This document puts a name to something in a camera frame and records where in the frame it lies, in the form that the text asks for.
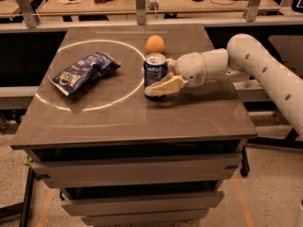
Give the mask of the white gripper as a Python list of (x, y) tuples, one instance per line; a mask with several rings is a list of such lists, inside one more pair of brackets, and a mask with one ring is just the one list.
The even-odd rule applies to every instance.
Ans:
[(177, 61), (167, 59), (170, 73), (174, 73), (176, 63), (177, 74), (180, 76), (167, 76), (159, 82), (145, 88), (146, 96), (165, 96), (179, 92), (186, 87), (202, 86), (206, 81), (205, 58), (201, 53), (193, 52), (181, 56)]

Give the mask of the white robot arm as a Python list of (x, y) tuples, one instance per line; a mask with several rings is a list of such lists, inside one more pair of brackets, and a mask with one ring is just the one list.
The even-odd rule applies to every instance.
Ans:
[(248, 34), (237, 34), (225, 49), (192, 52), (169, 60), (169, 72), (148, 83), (146, 96), (164, 96), (182, 88), (195, 88), (211, 80), (242, 81), (248, 75), (257, 80), (298, 135), (303, 135), (303, 79), (277, 61)]

